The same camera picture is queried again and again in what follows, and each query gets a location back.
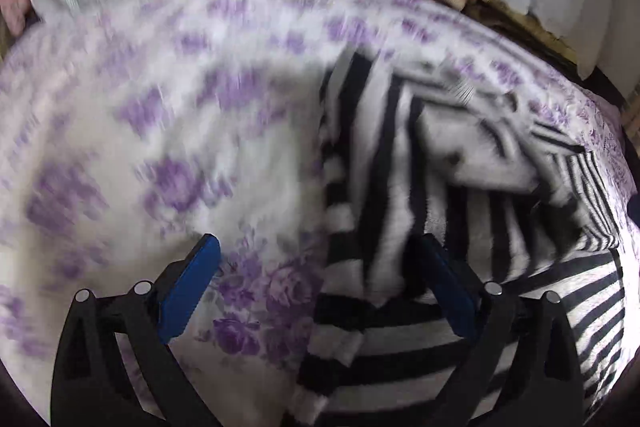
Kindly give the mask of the black white striped sweater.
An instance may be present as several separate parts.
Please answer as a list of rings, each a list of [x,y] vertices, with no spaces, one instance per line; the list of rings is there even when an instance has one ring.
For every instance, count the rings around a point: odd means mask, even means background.
[[[580,426],[615,383],[625,336],[623,234],[597,159],[514,93],[446,65],[347,49],[319,91],[329,251],[287,426],[429,426],[469,351],[407,243],[515,299],[494,376],[465,426]]]

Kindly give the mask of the purple floral bed sheet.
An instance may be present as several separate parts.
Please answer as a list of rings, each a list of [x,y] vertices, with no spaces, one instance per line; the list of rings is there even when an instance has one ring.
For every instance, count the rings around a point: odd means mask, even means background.
[[[329,251],[319,91],[347,49],[514,93],[593,153],[623,234],[608,399],[639,349],[636,184],[585,90],[428,0],[129,0],[35,26],[1,67],[1,360],[40,415],[77,291],[120,294],[213,234],[169,349],[224,425],[284,425]]]

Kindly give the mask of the folded bedding stack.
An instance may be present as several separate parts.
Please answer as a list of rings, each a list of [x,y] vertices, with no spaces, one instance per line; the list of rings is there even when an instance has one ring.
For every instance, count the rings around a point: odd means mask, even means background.
[[[576,53],[563,39],[544,29],[535,15],[516,12],[504,0],[432,1],[476,20],[552,65],[577,70]]]

